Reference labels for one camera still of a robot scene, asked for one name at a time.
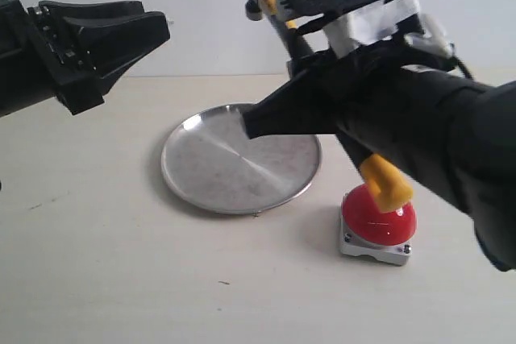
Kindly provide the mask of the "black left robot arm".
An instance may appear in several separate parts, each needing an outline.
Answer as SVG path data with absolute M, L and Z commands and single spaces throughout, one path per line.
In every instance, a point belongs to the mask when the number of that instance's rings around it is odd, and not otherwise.
M 140 1 L 23 7 L 1 0 L 1 115 L 55 98 L 71 114 L 100 106 L 118 80 L 170 38 Z

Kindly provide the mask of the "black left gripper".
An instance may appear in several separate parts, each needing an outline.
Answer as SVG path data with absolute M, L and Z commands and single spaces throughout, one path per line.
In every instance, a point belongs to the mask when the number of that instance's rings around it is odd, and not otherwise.
M 55 98 L 77 115 L 104 103 L 119 78 L 170 39 L 164 13 L 140 1 L 40 1 L 27 9 L 35 68 L 23 106 Z

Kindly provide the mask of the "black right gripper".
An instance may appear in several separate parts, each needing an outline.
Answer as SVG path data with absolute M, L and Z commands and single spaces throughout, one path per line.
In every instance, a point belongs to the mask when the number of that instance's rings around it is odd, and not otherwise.
M 268 135 L 413 135 L 448 132 L 456 120 L 453 60 L 379 44 L 307 70 L 242 113 L 250 139 Z

